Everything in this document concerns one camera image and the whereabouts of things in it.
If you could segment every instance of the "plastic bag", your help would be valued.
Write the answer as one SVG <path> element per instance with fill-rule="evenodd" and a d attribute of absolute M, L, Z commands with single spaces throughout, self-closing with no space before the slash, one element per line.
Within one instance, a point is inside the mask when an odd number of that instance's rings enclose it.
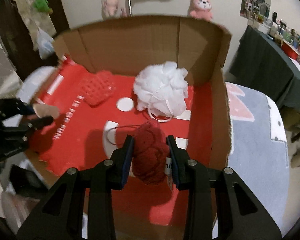
<path fill-rule="evenodd" d="M 44 30 L 40 29 L 37 31 L 37 44 L 39 50 L 39 56 L 41 59 L 46 59 L 54 53 L 52 46 L 53 38 L 47 34 Z"/>
<path fill-rule="evenodd" d="M 181 115 L 186 110 L 185 98 L 188 98 L 187 74 L 186 69 L 177 68 L 177 63 L 172 61 L 150 65 L 140 71 L 133 84 L 138 96 L 137 109 L 147 108 L 151 118 L 154 118 L 152 114 L 170 118 Z"/>

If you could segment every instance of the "figurine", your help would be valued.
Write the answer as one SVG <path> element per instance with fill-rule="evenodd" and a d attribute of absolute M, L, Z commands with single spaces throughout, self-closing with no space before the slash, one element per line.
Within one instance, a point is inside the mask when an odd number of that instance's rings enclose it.
<path fill-rule="evenodd" d="M 49 7 L 48 0 L 35 0 L 32 5 L 38 12 L 53 13 L 53 10 Z"/>
<path fill-rule="evenodd" d="M 102 8 L 106 17 L 113 17 L 118 10 L 119 0 L 102 0 Z"/>
<path fill-rule="evenodd" d="M 190 16 L 211 21 L 212 13 L 210 0 L 191 0 Z"/>

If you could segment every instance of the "pink plush toy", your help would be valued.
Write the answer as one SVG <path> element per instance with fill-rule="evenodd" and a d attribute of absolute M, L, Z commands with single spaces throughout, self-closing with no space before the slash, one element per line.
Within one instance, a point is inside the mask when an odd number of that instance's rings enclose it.
<path fill-rule="evenodd" d="M 210 0 L 191 0 L 190 8 L 191 17 L 211 21 L 212 13 Z"/>
<path fill-rule="evenodd" d="M 106 17 L 113 17 L 118 10 L 119 0 L 102 0 L 102 8 Z"/>

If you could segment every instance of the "green plush toy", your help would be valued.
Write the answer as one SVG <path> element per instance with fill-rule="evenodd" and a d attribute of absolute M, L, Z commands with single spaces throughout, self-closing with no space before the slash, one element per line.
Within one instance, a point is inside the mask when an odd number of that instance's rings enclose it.
<path fill-rule="evenodd" d="M 33 7 L 37 9 L 38 12 L 45 12 L 48 14 L 52 14 L 53 11 L 49 7 L 49 2 L 47 0 L 35 0 L 33 2 Z"/>

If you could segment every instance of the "red dish scrubber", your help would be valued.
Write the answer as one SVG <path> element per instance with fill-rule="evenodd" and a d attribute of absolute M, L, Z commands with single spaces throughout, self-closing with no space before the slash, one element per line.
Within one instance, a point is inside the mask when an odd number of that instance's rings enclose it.
<path fill-rule="evenodd" d="M 114 93 L 114 81 L 110 71 L 102 70 L 91 74 L 81 81 L 81 93 L 90 106 L 97 106 Z"/>
<path fill-rule="evenodd" d="M 146 184 L 157 185 L 166 177 L 164 168 L 170 151 L 165 140 L 159 122 L 154 119 L 135 130 L 132 172 Z"/>

